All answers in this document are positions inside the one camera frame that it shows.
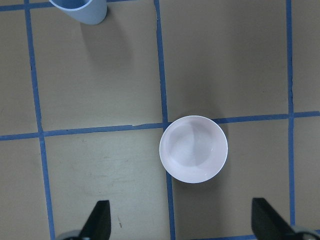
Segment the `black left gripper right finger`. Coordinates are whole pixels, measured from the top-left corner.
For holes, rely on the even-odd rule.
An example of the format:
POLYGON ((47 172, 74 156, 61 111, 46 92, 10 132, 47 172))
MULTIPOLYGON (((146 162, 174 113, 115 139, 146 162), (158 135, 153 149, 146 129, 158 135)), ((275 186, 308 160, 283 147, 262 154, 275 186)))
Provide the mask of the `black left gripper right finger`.
POLYGON ((257 240, 297 239, 294 230, 262 197, 252 199, 251 229, 257 240))

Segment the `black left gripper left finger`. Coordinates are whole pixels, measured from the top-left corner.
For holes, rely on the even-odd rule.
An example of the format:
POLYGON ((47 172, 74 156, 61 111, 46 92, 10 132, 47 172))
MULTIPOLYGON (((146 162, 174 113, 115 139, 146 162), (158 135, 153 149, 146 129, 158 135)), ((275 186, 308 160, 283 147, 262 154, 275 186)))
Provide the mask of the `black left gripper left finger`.
POLYGON ((100 200, 82 227, 80 240, 109 240, 111 236, 110 201, 100 200))

